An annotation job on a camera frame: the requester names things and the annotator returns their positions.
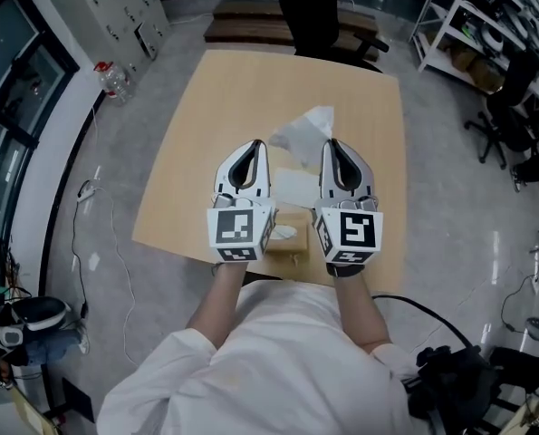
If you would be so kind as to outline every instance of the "office chair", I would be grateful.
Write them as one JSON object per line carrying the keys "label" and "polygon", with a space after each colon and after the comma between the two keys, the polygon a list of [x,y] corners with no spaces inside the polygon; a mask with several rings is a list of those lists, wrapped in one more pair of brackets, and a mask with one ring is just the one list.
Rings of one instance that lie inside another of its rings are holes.
{"label": "office chair", "polygon": [[478,114],[483,125],[473,121],[465,122],[465,129],[472,127],[487,138],[485,151],[478,157],[481,163],[486,161],[488,153],[495,146],[501,159],[500,167],[506,168],[501,142],[512,151],[525,151],[534,145],[534,140],[527,130],[528,120],[513,110],[513,107],[522,101],[538,72],[539,57],[535,52],[526,50],[516,53],[509,63],[503,87],[486,99],[486,108],[492,115],[492,123],[483,112]]}
{"label": "office chair", "polygon": [[386,53],[389,47],[363,31],[354,36],[361,40],[355,53],[333,47],[340,35],[338,0],[279,0],[281,11],[294,38],[295,54],[349,64],[381,73],[363,57],[371,46]]}

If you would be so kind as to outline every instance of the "wooden table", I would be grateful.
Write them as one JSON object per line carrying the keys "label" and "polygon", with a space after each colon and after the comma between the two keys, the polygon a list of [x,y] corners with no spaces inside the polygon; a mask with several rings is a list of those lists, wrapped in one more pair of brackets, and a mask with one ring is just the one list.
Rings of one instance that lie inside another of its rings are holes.
{"label": "wooden table", "polygon": [[[381,253],[366,270],[372,289],[397,292],[406,230],[404,126],[396,79],[338,63],[276,54],[207,51],[168,127],[150,175],[133,239],[182,256],[213,261],[206,210],[217,167],[239,145],[261,139],[314,106],[333,106],[333,137],[370,164],[384,213]],[[293,157],[269,148],[270,171],[299,169]],[[278,206],[282,211],[309,211]],[[297,266],[267,254],[249,270],[331,285],[311,229]]]}

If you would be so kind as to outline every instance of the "water bottle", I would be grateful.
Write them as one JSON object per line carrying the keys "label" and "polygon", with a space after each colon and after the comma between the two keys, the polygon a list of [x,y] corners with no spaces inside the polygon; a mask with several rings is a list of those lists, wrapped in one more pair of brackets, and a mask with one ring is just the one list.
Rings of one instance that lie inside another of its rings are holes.
{"label": "water bottle", "polygon": [[94,71],[100,74],[102,88],[106,94],[119,104],[132,98],[132,85],[128,75],[114,62],[99,62]]}

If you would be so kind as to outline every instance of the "window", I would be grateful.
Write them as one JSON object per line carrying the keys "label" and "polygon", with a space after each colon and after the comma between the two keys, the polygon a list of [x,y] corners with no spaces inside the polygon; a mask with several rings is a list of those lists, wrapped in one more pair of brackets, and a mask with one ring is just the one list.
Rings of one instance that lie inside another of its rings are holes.
{"label": "window", "polygon": [[31,0],[0,0],[0,289],[26,165],[77,70]]}

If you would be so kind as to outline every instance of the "white shirt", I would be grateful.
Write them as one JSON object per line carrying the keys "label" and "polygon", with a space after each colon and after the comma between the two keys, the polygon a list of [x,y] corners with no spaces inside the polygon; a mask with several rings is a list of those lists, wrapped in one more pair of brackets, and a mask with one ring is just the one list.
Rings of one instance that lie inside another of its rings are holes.
{"label": "white shirt", "polygon": [[99,435],[426,434],[401,383],[417,372],[393,344],[370,355],[343,332],[335,291],[256,281],[219,350],[169,335],[104,400]]}

